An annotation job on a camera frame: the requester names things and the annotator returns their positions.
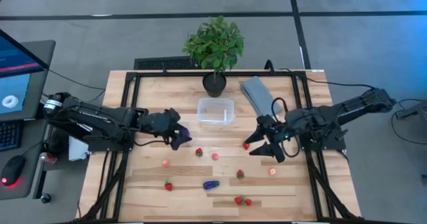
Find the computer monitor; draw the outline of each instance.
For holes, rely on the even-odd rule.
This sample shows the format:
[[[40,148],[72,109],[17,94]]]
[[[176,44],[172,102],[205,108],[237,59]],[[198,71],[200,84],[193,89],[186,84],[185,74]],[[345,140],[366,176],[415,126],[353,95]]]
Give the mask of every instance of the computer monitor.
[[[49,66],[0,29],[0,77],[22,75]]]

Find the black plant pot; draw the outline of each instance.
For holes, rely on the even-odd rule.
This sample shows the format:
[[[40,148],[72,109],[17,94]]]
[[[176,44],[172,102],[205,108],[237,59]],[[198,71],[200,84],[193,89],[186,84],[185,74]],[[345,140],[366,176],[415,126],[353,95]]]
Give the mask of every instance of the black plant pot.
[[[214,79],[214,73],[208,73],[203,77],[203,87],[210,97],[219,97],[226,88],[227,79],[222,73],[217,73]]]

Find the gray cloth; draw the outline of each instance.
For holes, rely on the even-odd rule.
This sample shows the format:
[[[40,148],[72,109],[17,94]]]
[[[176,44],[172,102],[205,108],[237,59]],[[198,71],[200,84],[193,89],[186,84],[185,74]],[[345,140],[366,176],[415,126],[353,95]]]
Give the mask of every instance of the gray cloth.
[[[266,86],[262,84],[259,77],[252,77],[251,79],[243,82],[240,85],[240,88],[242,89],[246,98],[248,98],[249,102],[252,104],[252,107],[254,107],[258,117],[261,115],[273,116],[273,96],[267,90]],[[277,103],[274,103],[274,111],[278,113],[281,110],[282,108]]]

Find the wooden tabletop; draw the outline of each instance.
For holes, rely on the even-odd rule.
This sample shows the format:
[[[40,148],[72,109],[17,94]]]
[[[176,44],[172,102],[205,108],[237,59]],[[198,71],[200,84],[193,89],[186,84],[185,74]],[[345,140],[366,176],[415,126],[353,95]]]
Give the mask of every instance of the wooden tabletop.
[[[104,105],[120,106],[126,72],[110,73]],[[318,81],[326,80],[323,72],[307,71],[307,75]],[[256,128],[255,111],[240,90],[240,84],[247,79],[249,77],[227,78],[221,97],[233,99],[235,103],[235,119],[230,125],[207,125],[197,121],[197,102],[201,97],[207,97],[201,77],[141,79],[137,106],[149,109],[150,113],[173,107],[181,115],[179,123],[189,129],[193,141],[177,151],[163,143],[134,148],[128,160],[120,221],[316,220],[303,153],[279,164],[271,157],[249,156],[249,151],[259,147],[262,141],[252,143],[249,151],[242,148],[243,141]],[[261,81],[273,97],[283,97],[289,109],[296,108],[289,77],[261,77]],[[305,103],[301,83],[299,86],[302,103]],[[309,82],[309,87],[313,105],[332,104],[327,85]],[[283,119],[283,112],[278,116]],[[138,143],[154,139],[144,134],[135,137]],[[195,155],[199,147],[203,149],[203,157],[200,158]],[[292,140],[285,143],[285,147],[293,153],[296,143]],[[219,154],[217,161],[212,160],[213,153]],[[347,161],[336,151],[324,151],[324,156],[332,189],[353,214],[359,215]],[[83,214],[95,203],[104,157],[105,153],[96,153],[89,160],[80,199]],[[161,162],[165,159],[170,161],[170,167],[162,167]],[[272,167],[277,171],[274,176],[268,172]],[[244,170],[245,178],[236,178],[238,169]],[[209,180],[218,180],[221,185],[204,191],[202,183]],[[166,181],[173,183],[172,192],[164,189]],[[324,193],[321,188],[319,190],[323,213],[327,215]],[[236,205],[234,197],[239,195],[250,198],[252,206]],[[113,200],[110,198],[109,216]]]

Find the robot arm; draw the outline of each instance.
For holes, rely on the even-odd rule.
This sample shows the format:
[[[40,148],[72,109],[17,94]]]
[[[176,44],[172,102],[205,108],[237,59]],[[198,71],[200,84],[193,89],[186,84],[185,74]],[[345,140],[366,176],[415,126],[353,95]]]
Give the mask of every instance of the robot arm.
[[[149,114],[147,109],[103,107],[69,93],[56,93],[49,96],[43,113],[51,124],[88,143],[89,151],[132,150],[134,132],[161,136],[173,150],[191,141],[188,130],[178,123],[181,117],[172,108]]]
[[[291,137],[304,136],[311,141],[312,149],[322,147],[325,141],[341,140],[347,130],[341,125],[353,121],[367,113],[386,113],[392,110],[396,101],[391,99],[383,89],[370,89],[359,97],[333,105],[311,109],[295,109],[286,113],[286,122],[275,121],[269,115],[257,118],[258,126],[245,143],[261,141],[264,135],[266,142],[250,155],[267,155],[276,157],[280,163],[285,160],[279,144]]]

